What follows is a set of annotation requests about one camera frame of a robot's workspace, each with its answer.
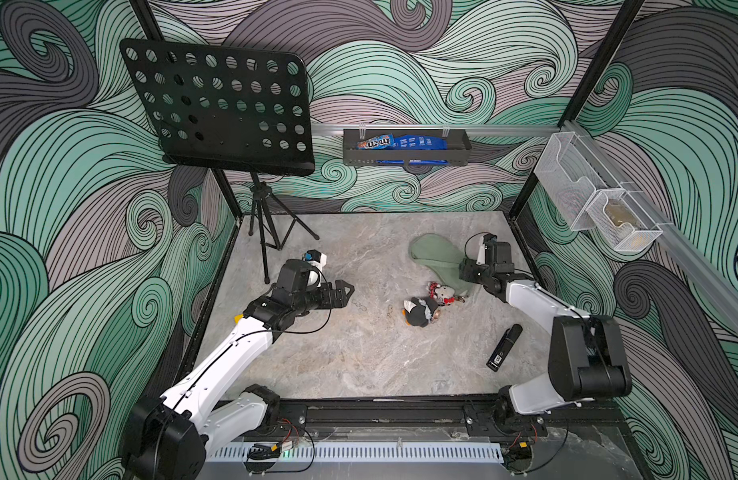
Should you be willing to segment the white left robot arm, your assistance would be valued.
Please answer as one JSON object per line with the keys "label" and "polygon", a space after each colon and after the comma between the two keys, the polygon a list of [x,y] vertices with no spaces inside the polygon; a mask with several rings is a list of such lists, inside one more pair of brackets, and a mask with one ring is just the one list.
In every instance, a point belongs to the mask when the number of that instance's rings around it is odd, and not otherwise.
{"label": "white left robot arm", "polygon": [[337,280],[291,292],[276,288],[252,301],[231,333],[204,361],[158,397],[143,397],[132,408],[119,444],[126,472],[139,479],[195,479],[206,459],[239,435],[263,424],[276,395],[252,386],[224,405],[218,403],[251,363],[295,319],[314,310],[348,305],[355,288]]}

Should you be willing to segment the green fabric bag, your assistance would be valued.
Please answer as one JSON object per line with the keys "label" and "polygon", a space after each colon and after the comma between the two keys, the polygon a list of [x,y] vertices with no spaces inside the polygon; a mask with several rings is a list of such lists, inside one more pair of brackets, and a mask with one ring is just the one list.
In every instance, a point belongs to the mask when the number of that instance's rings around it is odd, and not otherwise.
{"label": "green fabric bag", "polygon": [[465,255],[447,238],[427,233],[411,241],[408,253],[412,261],[430,269],[438,282],[454,290],[457,296],[468,298],[475,287],[460,278],[459,267]]}

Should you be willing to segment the red white plush decoration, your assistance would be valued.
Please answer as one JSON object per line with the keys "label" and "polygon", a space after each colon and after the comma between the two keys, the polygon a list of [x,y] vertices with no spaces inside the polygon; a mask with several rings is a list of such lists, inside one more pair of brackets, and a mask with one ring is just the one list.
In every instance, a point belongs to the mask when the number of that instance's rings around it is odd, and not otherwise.
{"label": "red white plush decoration", "polygon": [[428,284],[428,296],[439,306],[448,306],[465,301],[465,298],[458,295],[453,288],[437,282]]}

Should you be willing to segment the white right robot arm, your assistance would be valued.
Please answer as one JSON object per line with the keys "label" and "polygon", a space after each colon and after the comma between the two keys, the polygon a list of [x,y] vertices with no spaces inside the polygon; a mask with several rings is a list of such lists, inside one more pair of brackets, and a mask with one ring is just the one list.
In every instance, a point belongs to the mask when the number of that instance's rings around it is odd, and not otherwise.
{"label": "white right robot arm", "polygon": [[516,268],[510,243],[491,233],[477,237],[475,256],[436,234],[422,235],[410,244],[410,258],[437,279],[429,284],[426,296],[406,302],[404,315],[412,326],[428,326],[444,306],[465,299],[479,286],[549,333],[545,372],[504,388],[496,416],[528,417],[629,395],[632,377],[616,321],[569,305],[542,288],[531,273]]}

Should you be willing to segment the penguin plush decoration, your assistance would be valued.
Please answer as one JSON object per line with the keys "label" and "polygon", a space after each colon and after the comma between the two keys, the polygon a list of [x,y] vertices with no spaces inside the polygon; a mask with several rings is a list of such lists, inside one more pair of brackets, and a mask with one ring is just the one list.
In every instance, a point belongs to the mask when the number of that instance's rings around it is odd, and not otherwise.
{"label": "penguin plush decoration", "polygon": [[425,328],[439,315],[438,303],[429,297],[413,297],[403,302],[404,318],[407,324]]}

